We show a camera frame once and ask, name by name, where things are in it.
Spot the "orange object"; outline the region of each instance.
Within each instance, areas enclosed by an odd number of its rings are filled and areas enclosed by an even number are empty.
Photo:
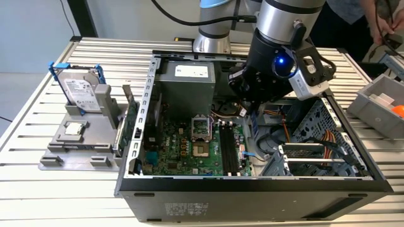
[[[404,117],[404,105],[396,106],[392,111],[398,114],[401,117]]]

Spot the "label sticker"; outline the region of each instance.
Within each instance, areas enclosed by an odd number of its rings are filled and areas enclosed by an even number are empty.
[[[262,116],[264,116],[265,124],[281,124],[282,123],[281,115],[264,114]]]
[[[100,111],[90,83],[84,79],[65,79],[69,95],[78,108],[84,111]]]
[[[246,114],[246,110],[244,108],[241,108],[241,111],[240,111],[240,116],[244,117]]]
[[[208,66],[177,65],[174,76],[208,78]]]
[[[206,215],[209,203],[166,202],[165,212],[169,216],[201,216]]]

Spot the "motherboard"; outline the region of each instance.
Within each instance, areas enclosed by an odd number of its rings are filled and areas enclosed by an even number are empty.
[[[205,119],[164,122],[158,149],[146,152],[145,175],[250,176],[241,125]]]

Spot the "metal work surface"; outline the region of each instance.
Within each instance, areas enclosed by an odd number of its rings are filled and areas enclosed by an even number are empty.
[[[249,45],[234,44],[233,54],[246,54]],[[190,42],[145,42],[84,38],[69,43],[58,61],[93,66],[100,63],[110,96],[125,102],[120,86],[130,84],[141,99],[152,50],[192,50]],[[320,49],[337,66],[330,81],[344,109],[356,91],[369,82],[350,58],[336,49]],[[65,97],[46,74],[0,139],[0,226],[125,226],[149,225],[137,219],[120,198],[113,198],[117,173],[40,171],[37,163],[65,114]],[[404,226],[404,140],[386,140],[358,119],[349,118],[357,135],[394,190],[372,204],[332,222],[304,222],[320,227]],[[300,226],[301,222],[160,223],[160,226]]]

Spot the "ram slot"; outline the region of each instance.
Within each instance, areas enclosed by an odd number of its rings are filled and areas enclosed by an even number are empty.
[[[237,172],[237,154],[234,144],[234,134],[232,127],[221,125],[218,128],[220,133],[220,150],[221,150],[221,161],[224,173],[236,175]]]

